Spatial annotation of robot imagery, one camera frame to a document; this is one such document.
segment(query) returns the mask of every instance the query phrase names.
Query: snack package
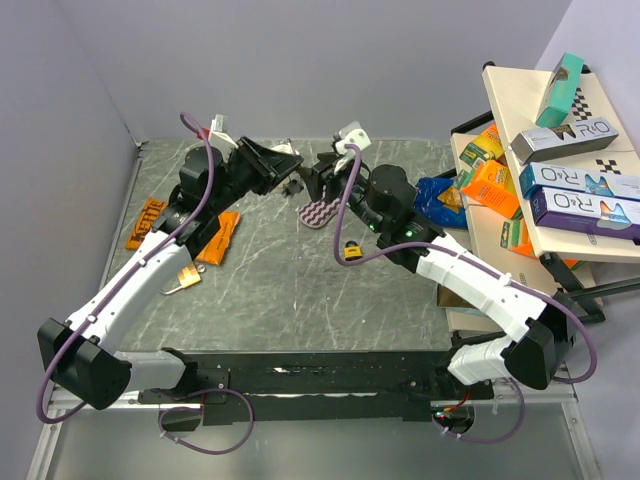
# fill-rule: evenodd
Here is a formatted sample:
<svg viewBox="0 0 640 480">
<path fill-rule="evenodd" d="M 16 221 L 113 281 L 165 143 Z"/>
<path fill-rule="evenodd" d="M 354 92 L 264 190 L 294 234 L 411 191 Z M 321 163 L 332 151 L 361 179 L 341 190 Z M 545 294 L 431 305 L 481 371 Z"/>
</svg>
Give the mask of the snack package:
<svg viewBox="0 0 640 480">
<path fill-rule="evenodd" d="M 498 127 L 491 125 L 469 143 L 460 154 L 460 160 L 473 168 L 482 167 L 489 160 L 505 163 Z"/>
<path fill-rule="evenodd" d="M 533 245 L 529 238 L 529 230 L 523 219 L 507 220 L 502 224 L 502 235 L 500 236 L 500 246 L 510 252 L 537 259 L 533 253 Z M 571 270 L 575 270 L 584 264 L 581 260 L 562 260 Z"/>
<path fill-rule="evenodd" d="M 520 213 L 511 173 L 495 160 L 489 160 L 476 170 L 471 183 L 460 191 L 507 218 L 514 218 Z"/>
<path fill-rule="evenodd" d="M 416 190 L 418 194 L 413 203 L 417 212 L 442 227 L 467 228 L 467 217 L 464 208 L 455 204 L 445 203 L 440 197 L 451 190 L 453 180 L 451 178 L 425 177 L 418 180 Z M 452 202 L 455 194 L 449 192 L 446 198 Z"/>
<path fill-rule="evenodd" d="M 167 202 L 156 200 L 155 198 L 147 199 L 144 207 L 142 207 L 142 213 L 140 213 L 125 245 L 127 250 L 137 250 L 140 247 L 144 237 L 151 230 L 153 222 L 155 222 L 156 218 L 158 218 L 166 206 Z M 224 254 L 231 243 L 233 231 L 240 221 L 240 214 L 223 212 L 218 216 L 218 220 L 220 221 L 220 230 L 218 230 L 218 233 L 214 235 L 196 258 L 199 262 L 209 263 L 211 265 L 220 265 L 222 263 Z"/>
</svg>

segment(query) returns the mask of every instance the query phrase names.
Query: metal edge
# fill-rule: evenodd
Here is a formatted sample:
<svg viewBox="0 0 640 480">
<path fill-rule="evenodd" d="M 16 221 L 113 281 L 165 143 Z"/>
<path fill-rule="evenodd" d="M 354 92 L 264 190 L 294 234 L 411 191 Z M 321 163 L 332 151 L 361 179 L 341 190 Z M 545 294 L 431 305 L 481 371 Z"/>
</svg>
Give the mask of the metal edge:
<svg viewBox="0 0 640 480">
<path fill-rule="evenodd" d="M 598 460 L 596 459 L 591 439 L 587 433 L 586 425 L 582 419 L 582 414 L 577 403 L 563 403 L 562 411 L 567 421 L 569 436 L 573 442 L 573 449 L 580 465 L 582 477 L 588 480 L 599 480 L 604 478 Z"/>
<path fill-rule="evenodd" d="M 528 404 L 571 404 L 576 403 L 577 399 L 573 388 L 570 385 L 562 383 L 552 383 L 546 390 L 533 390 L 531 388 L 522 387 L 525 402 Z M 518 403 L 518 397 L 508 382 L 498 382 L 494 384 L 495 399 L 494 400 L 476 400 L 469 402 L 472 405 L 493 405 L 500 403 L 504 405 Z M 158 405 L 139 404 L 138 393 L 126 392 L 113 403 L 109 409 L 141 409 L 158 408 Z M 63 388 L 57 387 L 51 396 L 51 406 L 57 409 L 72 408 L 78 403 L 78 398 Z M 432 406 L 447 406 L 457 403 L 457 401 L 438 401 L 433 402 Z"/>
<path fill-rule="evenodd" d="M 64 410 L 49 410 L 55 417 L 62 415 Z M 49 473 L 49 466 L 53 459 L 58 437 L 60 436 L 59 425 L 44 425 L 40 433 L 38 445 L 31 459 L 31 466 L 27 473 L 27 480 L 45 480 Z"/>
<path fill-rule="evenodd" d="M 133 171 L 131 172 L 131 178 L 129 179 L 129 185 L 127 186 L 127 193 L 125 194 L 122 209 L 120 211 L 120 218 L 118 218 L 118 224 L 116 226 L 116 230 L 113 234 L 113 239 L 111 241 L 111 248 L 109 249 L 109 254 L 107 255 L 107 262 L 102 272 L 102 278 L 100 279 L 101 289 L 107 283 L 107 278 L 109 276 L 109 269 L 111 268 L 111 263 L 113 262 L 113 257 L 115 255 L 116 248 L 118 246 L 118 240 L 120 239 L 120 231 L 122 230 L 122 225 L 124 224 L 124 217 L 127 214 L 127 207 L 129 206 L 129 202 L 131 201 L 131 195 L 133 194 L 133 187 L 136 184 L 138 173 L 140 172 L 140 166 L 142 165 L 142 158 L 140 157 L 141 151 L 142 150 L 140 148 L 137 149 L 137 156 L 136 156 L 135 163 L 133 165 Z"/>
<path fill-rule="evenodd" d="M 125 194 L 125 199 L 122 205 L 122 209 L 120 211 L 120 217 L 118 218 L 118 224 L 116 226 L 113 240 L 111 241 L 111 248 L 109 249 L 109 254 L 107 255 L 107 262 L 105 264 L 104 270 L 102 272 L 102 277 L 100 279 L 100 288 L 104 287 L 107 282 L 107 275 L 109 273 L 109 268 L 111 267 L 111 262 L 113 261 L 113 256 L 115 254 L 115 250 L 118 244 L 118 239 L 120 238 L 120 230 L 122 229 L 122 225 L 124 223 L 124 217 L 127 212 L 127 206 L 129 205 L 129 201 L 131 200 L 131 195 L 133 193 L 133 187 L 135 185 L 136 179 L 138 178 L 138 172 L 140 171 L 140 166 L 142 165 L 142 158 L 140 156 L 142 152 L 142 148 L 140 145 L 136 147 L 136 158 L 133 164 L 133 170 L 131 172 L 131 178 L 129 179 L 129 185 L 127 186 L 127 192 Z M 49 400 L 49 409 L 48 413 L 54 417 L 60 416 L 64 414 L 65 409 L 61 409 L 57 407 L 57 402 L 55 400 L 56 392 L 59 392 L 58 388 L 53 389 Z M 73 403 L 77 404 L 77 397 L 68 394 L 71 398 L 73 398 Z M 27 480 L 45 480 L 48 473 L 49 467 L 51 465 L 51 460 L 53 459 L 53 453 L 55 452 L 56 444 L 58 442 L 58 437 L 60 436 L 60 425 L 44 425 L 42 427 L 42 431 L 40 433 L 40 438 L 38 439 L 38 444 L 36 445 L 36 450 L 31 459 L 31 465 L 29 467 L 29 472 L 27 473 Z"/>
</svg>

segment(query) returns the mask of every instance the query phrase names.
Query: black metal bracket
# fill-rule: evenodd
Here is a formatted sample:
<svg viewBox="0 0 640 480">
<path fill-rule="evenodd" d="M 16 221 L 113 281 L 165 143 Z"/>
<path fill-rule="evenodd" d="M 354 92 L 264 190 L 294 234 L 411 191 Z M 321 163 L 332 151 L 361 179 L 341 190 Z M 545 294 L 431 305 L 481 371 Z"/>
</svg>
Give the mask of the black metal bracket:
<svg viewBox="0 0 640 480">
<path fill-rule="evenodd" d="M 554 280 L 567 291 L 567 296 L 572 298 L 585 311 L 586 316 L 581 317 L 583 323 L 600 323 L 604 321 L 604 312 L 593 298 L 572 297 L 572 292 L 579 293 L 584 290 L 584 286 L 557 253 L 543 254 L 540 257 L 540 263 L 553 276 Z"/>
<path fill-rule="evenodd" d="M 451 345 L 454 347 L 462 347 L 464 345 L 479 345 L 484 342 L 491 342 L 497 338 L 506 335 L 504 332 L 484 333 L 482 335 L 474 335 L 473 337 L 462 338 L 460 332 L 455 331 L 451 334 Z"/>
<path fill-rule="evenodd" d="M 569 292 L 568 297 L 576 302 L 585 298 L 599 298 L 608 295 L 616 295 L 618 293 L 632 292 L 640 289 L 640 278 L 631 278 L 629 280 L 620 280 L 604 285 L 596 285 L 591 288 L 583 288 L 575 292 Z"/>
<path fill-rule="evenodd" d="M 458 174 L 458 171 L 454 168 L 447 170 L 446 172 L 439 173 L 436 178 L 453 178 Z"/>
<path fill-rule="evenodd" d="M 451 351 L 186 355 L 198 364 L 199 389 L 223 384 L 243 393 L 261 421 L 336 418 L 431 421 L 432 401 L 460 400 L 469 388 L 476 400 L 494 396 L 490 382 L 467 387 L 447 372 Z M 176 402 L 156 391 L 141 392 L 139 401 L 143 404 Z M 180 403 L 201 402 L 201 398 L 192 398 Z M 222 397 L 219 393 L 207 395 L 203 425 L 224 425 L 246 419 L 246 406 L 235 397 Z"/>
<path fill-rule="evenodd" d="M 468 122 L 464 122 L 457 127 L 451 129 L 451 135 L 454 133 L 469 133 L 471 130 L 474 130 L 478 127 L 481 127 L 485 123 L 489 123 L 493 121 L 493 112 L 489 110 L 488 112 L 483 113 L 482 115 L 478 115 L 475 118 L 472 118 Z"/>
</svg>

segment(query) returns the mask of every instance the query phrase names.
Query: orange bag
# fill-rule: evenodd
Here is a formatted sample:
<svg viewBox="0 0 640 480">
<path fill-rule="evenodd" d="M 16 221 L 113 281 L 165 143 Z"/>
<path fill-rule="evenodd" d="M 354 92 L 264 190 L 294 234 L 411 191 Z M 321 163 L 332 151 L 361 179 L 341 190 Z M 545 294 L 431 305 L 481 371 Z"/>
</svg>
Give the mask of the orange bag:
<svg viewBox="0 0 640 480">
<path fill-rule="evenodd" d="M 155 198 L 149 198 L 144 207 L 142 207 L 142 213 L 138 217 L 136 224 L 129 235 L 125 248 L 127 250 L 137 250 L 144 237 L 151 230 L 153 222 L 160 215 L 162 210 L 167 206 L 167 202 L 156 200 Z M 240 221 L 240 214 L 235 212 L 223 212 L 218 216 L 220 221 L 220 230 L 214 235 L 211 241 L 200 252 L 197 261 L 209 263 L 211 265 L 220 265 L 224 254 L 229 248 L 231 243 L 231 236 L 235 230 L 238 222 Z"/>
</svg>

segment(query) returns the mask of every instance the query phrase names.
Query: cardboard box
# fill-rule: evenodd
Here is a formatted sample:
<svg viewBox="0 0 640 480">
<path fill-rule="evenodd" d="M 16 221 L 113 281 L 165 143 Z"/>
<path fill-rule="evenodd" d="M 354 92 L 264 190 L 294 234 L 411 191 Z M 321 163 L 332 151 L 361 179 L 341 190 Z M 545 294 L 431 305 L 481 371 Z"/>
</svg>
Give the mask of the cardboard box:
<svg viewBox="0 0 640 480">
<path fill-rule="evenodd" d="M 460 191 L 507 218 L 519 213 L 520 203 L 509 168 L 495 160 L 478 169 L 471 183 Z"/>
<path fill-rule="evenodd" d="M 580 84 L 584 60 L 577 55 L 565 53 L 553 70 L 545 89 L 536 125 L 557 127 L 571 110 L 571 104 Z"/>
<path fill-rule="evenodd" d="M 464 298 L 442 285 L 438 285 L 436 288 L 436 305 L 438 307 L 451 309 L 454 312 L 484 316 L 484 313 L 471 305 Z"/>
<path fill-rule="evenodd" d="M 640 200 L 640 177 L 532 163 L 520 174 L 522 196 L 531 196 L 542 187 L 560 188 L 603 197 Z"/>
<path fill-rule="evenodd" d="M 602 117 L 554 128 L 534 128 L 516 135 L 511 149 L 525 165 L 606 148 L 618 131 Z"/>
<path fill-rule="evenodd" d="M 542 187 L 531 197 L 531 211 L 541 227 L 640 239 L 640 202 L 633 200 Z"/>
</svg>

